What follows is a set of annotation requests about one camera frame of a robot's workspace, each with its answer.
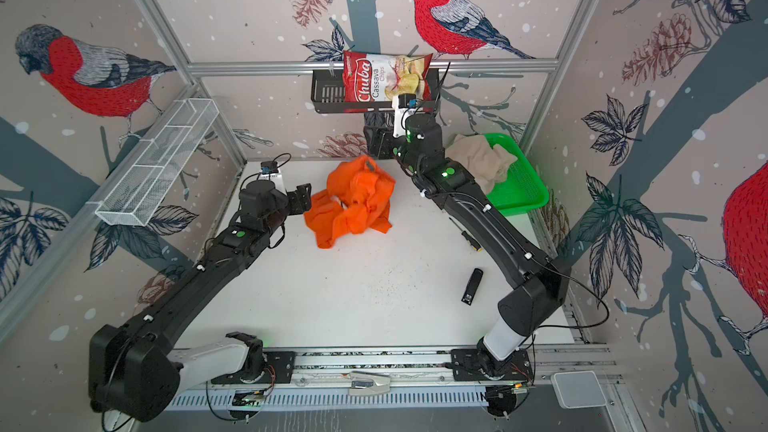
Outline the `orange shorts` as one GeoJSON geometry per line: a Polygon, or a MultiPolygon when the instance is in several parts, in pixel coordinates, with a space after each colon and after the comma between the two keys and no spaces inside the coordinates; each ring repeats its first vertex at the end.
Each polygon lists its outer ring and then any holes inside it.
{"type": "Polygon", "coordinates": [[[339,238],[368,230],[388,233],[395,186],[395,179],[367,156],[341,163],[328,175],[326,188],[312,196],[311,208],[304,214],[317,246],[331,249],[339,238]]]}

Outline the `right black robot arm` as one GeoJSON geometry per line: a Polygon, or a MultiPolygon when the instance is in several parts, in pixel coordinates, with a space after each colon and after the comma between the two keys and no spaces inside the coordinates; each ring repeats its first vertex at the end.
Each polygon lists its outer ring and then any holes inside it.
{"type": "Polygon", "coordinates": [[[398,136],[372,126],[364,128],[364,136],[369,155],[396,160],[424,197],[483,247],[512,287],[498,302],[499,319],[477,345],[478,369],[501,376],[513,353],[563,305],[570,269],[526,239],[491,204],[476,177],[446,151],[432,114],[410,116],[398,136]]]}

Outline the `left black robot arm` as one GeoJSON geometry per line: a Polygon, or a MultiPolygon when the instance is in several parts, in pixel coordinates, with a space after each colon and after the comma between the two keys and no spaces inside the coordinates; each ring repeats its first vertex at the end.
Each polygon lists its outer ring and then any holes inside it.
{"type": "Polygon", "coordinates": [[[239,207],[194,268],[158,301],[122,326],[105,325],[89,343],[88,396],[96,413],[118,411],[147,422],[187,389],[220,376],[247,382],[267,369],[263,342],[231,332],[204,346],[179,349],[178,339],[199,313],[285,230],[288,217],[311,208],[312,188],[282,192],[253,180],[239,193],[239,207]]]}

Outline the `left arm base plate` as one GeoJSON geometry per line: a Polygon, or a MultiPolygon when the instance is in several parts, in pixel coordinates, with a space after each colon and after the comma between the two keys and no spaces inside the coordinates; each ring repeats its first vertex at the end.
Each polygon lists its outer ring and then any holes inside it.
{"type": "Polygon", "coordinates": [[[212,380],[215,385],[283,385],[292,381],[295,360],[294,351],[267,350],[263,353],[261,369],[252,373],[246,369],[218,376],[212,380]]]}

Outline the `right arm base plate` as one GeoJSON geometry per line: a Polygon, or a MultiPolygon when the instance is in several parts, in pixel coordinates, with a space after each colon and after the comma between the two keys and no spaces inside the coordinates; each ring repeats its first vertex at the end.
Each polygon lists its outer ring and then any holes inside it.
{"type": "Polygon", "coordinates": [[[533,364],[525,350],[497,360],[485,350],[453,349],[445,367],[452,371],[457,382],[528,382],[534,375],[533,364]]]}

